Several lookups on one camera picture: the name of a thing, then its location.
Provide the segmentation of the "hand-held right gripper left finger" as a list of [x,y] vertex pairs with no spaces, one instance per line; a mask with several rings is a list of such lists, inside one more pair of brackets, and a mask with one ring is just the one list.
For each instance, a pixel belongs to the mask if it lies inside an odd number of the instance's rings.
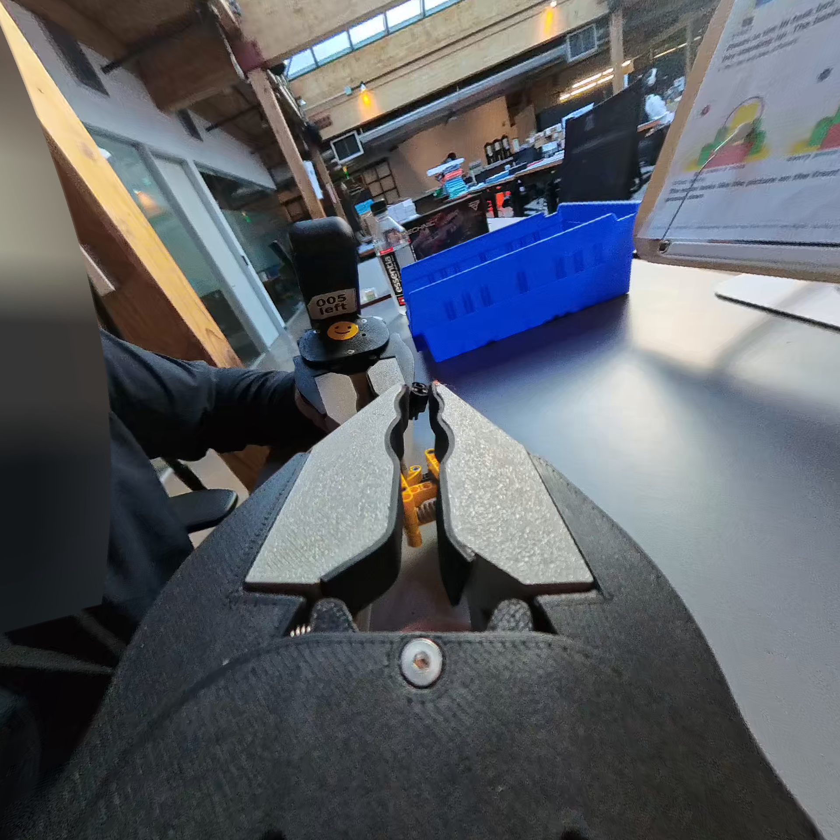
[[394,385],[302,462],[245,577],[252,592],[331,597],[362,612],[401,567],[408,386]]

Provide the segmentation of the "blue plastic bin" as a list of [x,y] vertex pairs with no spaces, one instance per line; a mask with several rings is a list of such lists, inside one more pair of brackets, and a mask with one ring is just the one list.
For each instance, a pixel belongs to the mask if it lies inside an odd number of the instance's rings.
[[639,206],[563,203],[405,268],[416,347],[442,362],[626,295]]

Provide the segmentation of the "dark printed cardboard box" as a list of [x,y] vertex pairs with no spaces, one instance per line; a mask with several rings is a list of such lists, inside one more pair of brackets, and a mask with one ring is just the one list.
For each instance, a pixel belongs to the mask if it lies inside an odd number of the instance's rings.
[[420,261],[488,234],[486,202],[477,194],[462,196],[404,222],[403,226],[414,259]]

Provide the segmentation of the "person's torso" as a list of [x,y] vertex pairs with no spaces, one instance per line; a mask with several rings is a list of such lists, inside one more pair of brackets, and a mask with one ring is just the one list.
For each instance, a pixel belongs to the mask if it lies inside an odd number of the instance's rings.
[[103,602],[137,626],[193,544],[131,432],[109,413],[111,507]]

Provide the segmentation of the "yellow and black lego model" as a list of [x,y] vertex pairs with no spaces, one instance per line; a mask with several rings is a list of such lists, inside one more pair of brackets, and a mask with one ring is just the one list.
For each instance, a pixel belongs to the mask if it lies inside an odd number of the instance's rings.
[[409,548],[423,545],[422,530],[436,521],[439,462],[434,447],[424,451],[424,465],[404,468],[401,474],[403,532]]

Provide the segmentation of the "person's left forearm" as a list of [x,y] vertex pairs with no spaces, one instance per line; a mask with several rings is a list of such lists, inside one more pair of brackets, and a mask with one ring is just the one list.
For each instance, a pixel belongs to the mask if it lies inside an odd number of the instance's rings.
[[248,446],[297,453],[324,436],[301,410],[290,373],[177,360],[99,334],[111,454],[119,462],[198,460],[210,449]]

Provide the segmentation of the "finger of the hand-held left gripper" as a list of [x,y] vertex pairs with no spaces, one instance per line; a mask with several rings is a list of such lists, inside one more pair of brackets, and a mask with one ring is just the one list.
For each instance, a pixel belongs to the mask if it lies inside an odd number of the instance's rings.
[[366,382],[369,387],[367,403],[395,385],[411,386],[415,382],[414,354],[400,335],[391,335],[383,354],[366,371]]
[[349,421],[370,402],[370,383],[366,373],[328,372],[317,376],[315,383],[325,409],[323,422],[330,432]]

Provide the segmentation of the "clear water bottle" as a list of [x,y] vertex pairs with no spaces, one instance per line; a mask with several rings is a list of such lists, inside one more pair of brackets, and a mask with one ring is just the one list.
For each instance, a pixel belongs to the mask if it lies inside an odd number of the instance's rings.
[[410,236],[385,201],[373,201],[371,213],[374,249],[388,279],[392,298],[404,311],[403,269],[415,262]]

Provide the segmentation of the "white stand base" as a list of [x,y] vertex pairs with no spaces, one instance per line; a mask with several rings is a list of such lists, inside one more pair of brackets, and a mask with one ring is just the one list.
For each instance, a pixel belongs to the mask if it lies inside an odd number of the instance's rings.
[[839,330],[839,285],[776,276],[741,274],[722,281],[717,298]]

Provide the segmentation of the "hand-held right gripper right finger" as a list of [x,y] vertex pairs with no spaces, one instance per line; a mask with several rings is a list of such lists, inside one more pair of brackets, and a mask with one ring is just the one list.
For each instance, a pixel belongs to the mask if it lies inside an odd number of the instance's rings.
[[428,411],[437,554],[450,602],[495,607],[593,590],[595,577],[528,450],[440,383]]

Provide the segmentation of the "instruction sheet board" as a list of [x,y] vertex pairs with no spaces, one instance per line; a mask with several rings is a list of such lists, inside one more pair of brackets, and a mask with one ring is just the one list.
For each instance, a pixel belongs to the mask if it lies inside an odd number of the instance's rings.
[[641,259],[837,284],[839,2],[720,2],[638,210]]

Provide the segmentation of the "black monitor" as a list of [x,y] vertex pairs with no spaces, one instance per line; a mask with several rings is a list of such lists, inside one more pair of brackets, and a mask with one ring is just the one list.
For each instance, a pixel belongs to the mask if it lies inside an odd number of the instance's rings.
[[623,201],[637,173],[644,84],[637,80],[565,125],[559,203]]

